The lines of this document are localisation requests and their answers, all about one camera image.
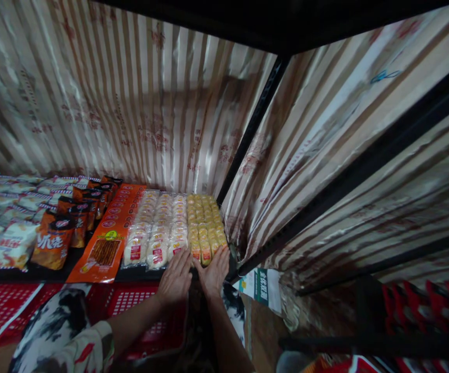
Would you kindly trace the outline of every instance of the metal pole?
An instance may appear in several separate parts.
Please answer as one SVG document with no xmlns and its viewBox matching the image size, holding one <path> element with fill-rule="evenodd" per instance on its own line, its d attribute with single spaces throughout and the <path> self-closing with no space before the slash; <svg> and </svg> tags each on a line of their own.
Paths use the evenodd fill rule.
<svg viewBox="0 0 449 373">
<path fill-rule="evenodd" d="M 312 286 L 308 289 L 297 291 L 298 296 L 306 296 L 313 293 L 317 293 L 321 290 L 331 288 L 332 286 L 339 285 L 344 282 L 355 280 L 359 277 L 365 275 L 371 275 L 376 272 L 380 272 L 400 264 L 404 264 L 421 257 L 438 253 L 444 250 L 449 250 L 449 236 L 441 238 L 440 240 L 428 243 L 426 245 L 420 246 L 419 248 L 412 249 L 405 253 L 393 256 L 389 259 L 382 260 L 378 263 L 371 264 L 364 268 L 360 268 L 354 272 L 350 272 L 346 275 L 340 276 L 334 280 L 322 283 L 320 285 Z"/>
<path fill-rule="evenodd" d="M 278 85 L 282 80 L 285 69 L 290 62 L 290 58 L 290 55 L 279 55 L 275 60 L 273 69 L 271 70 L 270 76 L 268 77 L 268 81 L 266 82 L 266 85 L 262 90 L 261 97 L 257 102 L 252 117 L 250 117 L 247 129 L 245 130 L 244 136 L 240 141 L 240 145 L 238 146 L 236 154 L 233 158 L 233 162 L 231 163 L 230 169 L 228 170 L 218 198 L 216 199 L 216 202 L 219 206 L 221 206 L 223 204 L 223 201 L 225 200 L 226 194 L 228 193 L 231 184 L 233 183 L 233 179 L 235 178 L 235 175 L 238 172 L 238 169 L 240 168 L 245 155 L 247 154 L 247 150 L 249 149 L 249 146 L 254 139 L 257 128 L 259 128 L 259 125 L 262 122 L 262 118 L 264 117 L 264 114 L 266 113 L 266 110 L 269 107 L 271 100 L 273 99 L 276 89 L 278 88 Z"/>
</svg>

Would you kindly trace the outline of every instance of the finger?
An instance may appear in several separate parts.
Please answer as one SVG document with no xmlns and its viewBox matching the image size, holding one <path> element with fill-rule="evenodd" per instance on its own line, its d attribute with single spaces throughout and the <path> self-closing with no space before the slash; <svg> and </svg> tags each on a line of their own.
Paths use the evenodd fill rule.
<svg viewBox="0 0 449 373">
<path fill-rule="evenodd" d="M 182 254 L 181 251 L 179 253 L 176 253 L 173 259 L 169 262 L 169 266 L 167 266 L 168 271 L 172 271 L 173 268 L 178 265 L 178 262 L 181 258 L 181 254 Z"/>
<path fill-rule="evenodd" d="M 223 246 L 220 246 L 218 248 L 218 250 L 216 250 L 216 254 L 214 254 L 214 258 L 213 261 L 211 262 L 211 264 L 209 265 L 209 267 L 212 266 L 212 268 L 217 268 L 219 267 L 219 258 L 221 258 L 223 253 Z"/>
<path fill-rule="evenodd" d="M 179 261 L 174 266 L 174 272 L 179 275 L 182 273 L 183 267 L 188 262 L 188 258 L 190 256 L 190 250 L 181 250 L 179 253 Z"/>
<path fill-rule="evenodd" d="M 190 290 L 190 285 L 192 285 L 192 274 L 188 273 L 185 278 L 185 287 L 184 287 L 185 294 L 188 293 L 188 291 Z"/>
<path fill-rule="evenodd" d="M 197 259 L 193 258 L 193 265 L 197 269 L 197 272 L 199 273 L 199 277 L 202 277 L 204 275 L 204 269 L 200 265 L 200 262 Z"/>
<path fill-rule="evenodd" d="M 221 260 L 219 261 L 219 268 L 224 272 L 227 266 L 230 266 L 230 250 L 223 250 Z"/>
</svg>

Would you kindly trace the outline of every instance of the striped curtain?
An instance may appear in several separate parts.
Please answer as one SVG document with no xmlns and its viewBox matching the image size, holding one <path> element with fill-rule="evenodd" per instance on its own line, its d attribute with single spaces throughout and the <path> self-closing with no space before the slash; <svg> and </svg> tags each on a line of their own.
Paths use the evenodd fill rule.
<svg viewBox="0 0 449 373">
<path fill-rule="evenodd" d="M 448 73 L 449 6 L 295 56 L 225 200 L 242 261 Z M 265 266 L 301 287 L 448 235 L 449 118 L 438 128 Z"/>
<path fill-rule="evenodd" d="M 86 0 L 0 0 L 0 172 L 217 195 L 274 59 Z"/>
</svg>

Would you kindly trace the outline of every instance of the red plastic crate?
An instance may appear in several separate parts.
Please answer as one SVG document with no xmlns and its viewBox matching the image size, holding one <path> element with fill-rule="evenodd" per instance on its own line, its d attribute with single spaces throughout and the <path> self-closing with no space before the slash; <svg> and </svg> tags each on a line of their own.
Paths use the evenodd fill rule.
<svg viewBox="0 0 449 373">
<path fill-rule="evenodd" d="M 38 293 L 30 299 L 35 291 Z M 17 342 L 22 331 L 38 307 L 58 292 L 61 285 L 49 284 L 0 284 L 0 345 Z M 12 317 L 17 317 L 5 325 Z"/>
<path fill-rule="evenodd" d="M 0 330 L 21 311 L 0 334 L 0 346 L 19 342 L 26 325 L 36 310 L 62 288 L 62 284 L 0 284 Z M 137 305 L 157 292 L 156 284 L 116 283 L 94 284 L 87 296 L 88 316 L 92 324 L 108 319 Z M 173 314 L 156 323 L 128 350 L 124 357 L 135 360 L 175 352 L 185 341 L 187 303 L 175 308 Z"/>
<path fill-rule="evenodd" d="M 138 303 L 143 302 L 157 292 L 158 286 L 146 284 L 114 284 L 114 291 L 107 308 L 107 316 L 115 316 Z M 126 352 L 124 358 L 140 358 L 166 355 L 178 351 L 185 342 L 185 329 L 188 302 L 183 302 L 165 320 L 158 321 L 147 330 Z"/>
</svg>

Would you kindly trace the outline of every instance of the sleeve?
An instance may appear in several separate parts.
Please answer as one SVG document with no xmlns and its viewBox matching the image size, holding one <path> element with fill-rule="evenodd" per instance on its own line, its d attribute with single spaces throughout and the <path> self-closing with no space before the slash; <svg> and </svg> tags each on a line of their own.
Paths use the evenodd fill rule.
<svg viewBox="0 0 449 373">
<path fill-rule="evenodd" d="M 61 351 L 39 363 L 36 373 L 108 372 L 114 358 L 112 329 L 100 321 L 73 338 Z"/>
</svg>

